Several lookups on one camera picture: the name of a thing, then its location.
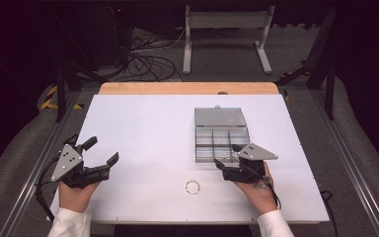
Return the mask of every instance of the white sleeve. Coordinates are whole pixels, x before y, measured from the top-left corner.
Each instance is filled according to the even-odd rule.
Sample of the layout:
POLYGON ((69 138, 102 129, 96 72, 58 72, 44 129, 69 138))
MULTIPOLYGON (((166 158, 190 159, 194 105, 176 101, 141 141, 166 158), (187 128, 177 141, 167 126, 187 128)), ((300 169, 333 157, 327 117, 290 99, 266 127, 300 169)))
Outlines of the white sleeve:
POLYGON ((48 236, 89 237, 91 232, 90 228, 91 214, 60 208, 54 217, 53 226, 48 236))
POLYGON ((273 210, 258 217, 262 237, 294 236, 280 210, 273 210))

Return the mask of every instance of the white ring on table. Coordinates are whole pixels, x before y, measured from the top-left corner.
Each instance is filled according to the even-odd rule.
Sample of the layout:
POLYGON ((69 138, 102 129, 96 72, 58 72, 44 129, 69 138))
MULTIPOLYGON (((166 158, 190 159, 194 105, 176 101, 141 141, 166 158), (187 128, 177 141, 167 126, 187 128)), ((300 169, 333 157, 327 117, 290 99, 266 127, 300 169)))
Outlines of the white ring on table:
POLYGON ((189 193, 189 195, 198 195, 198 193, 199 193, 200 190, 201 190, 201 185, 198 183, 197 180, 190 180, 190 181, 187 182, 187 184, 186 184, 186 191, 187 191, 187 193, 189 193), (191 192, 189 190, 189 184, 196 184, 196 186, 197 186, 196 192, 191 192))

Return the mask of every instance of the human arm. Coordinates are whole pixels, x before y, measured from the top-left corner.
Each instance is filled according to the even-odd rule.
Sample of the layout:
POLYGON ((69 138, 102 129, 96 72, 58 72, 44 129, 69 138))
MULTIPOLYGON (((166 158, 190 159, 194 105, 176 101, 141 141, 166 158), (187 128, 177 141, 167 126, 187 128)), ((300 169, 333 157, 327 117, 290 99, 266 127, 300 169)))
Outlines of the human arm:
MULTIPOLYGON (((265 175, 270 178, 273 185, 273 179, 270 175, 267 163, 265 163, 265 175)), ((285 237, 294 236, 277 208, 272 191, 269 187, 258 188, 257 184, 244 184, 234 182, 234 184, 242 190, 248 201, 259 211, 260 217, 258 224, 263 237, 285 237)))
POLYGON ((59 183, 59 210, 48 236, 90 236, 91 214, 83 213, 99 183, 84 189, 70 189, 59 183))

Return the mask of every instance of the human hand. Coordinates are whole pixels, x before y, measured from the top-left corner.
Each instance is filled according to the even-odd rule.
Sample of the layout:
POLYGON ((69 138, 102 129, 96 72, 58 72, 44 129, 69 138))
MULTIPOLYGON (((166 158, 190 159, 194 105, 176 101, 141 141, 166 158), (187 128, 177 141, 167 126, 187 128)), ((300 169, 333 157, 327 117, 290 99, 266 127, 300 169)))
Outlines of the human hand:
MULTIPOLYGON (((273 185, 273 179, 270 175, 267 163, 264 161, 265 175, 269 177, 270 183, 273 185)), ((272 191, 268 187, 257 188, 257 184, 245 184, 233 182, 245 194, 248 201, 260 212, 265 214, 267 212, 277 210, 272 191)))
POLYGON ((79 213, 84 212, 99 184, 95 183, 84 189, 70 189, 63 182, 59 182, 59 206, 79 213))

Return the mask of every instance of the white tabletop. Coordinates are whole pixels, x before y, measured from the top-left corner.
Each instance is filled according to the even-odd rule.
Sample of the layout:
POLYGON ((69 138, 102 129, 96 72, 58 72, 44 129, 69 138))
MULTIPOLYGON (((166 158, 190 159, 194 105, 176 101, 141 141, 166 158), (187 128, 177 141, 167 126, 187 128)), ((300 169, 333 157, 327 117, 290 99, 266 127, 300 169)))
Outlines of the white tabletop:
MULTIPOLYGON (((267 161, 289 222, 328 221, 312 171, 280 95, 97 95, 78 144, 86 167, 119 161, 92 196, 87 212, 101 223, 256 222, 259 214, 243 193, 224 181, 213 163, 195 163, 194 108, 241 108, 251 141, 278 155, 267 161), (186 183, 200 192, 189 195, 186 183)), ((53 213, 58 198, 51 205, 53 213)))

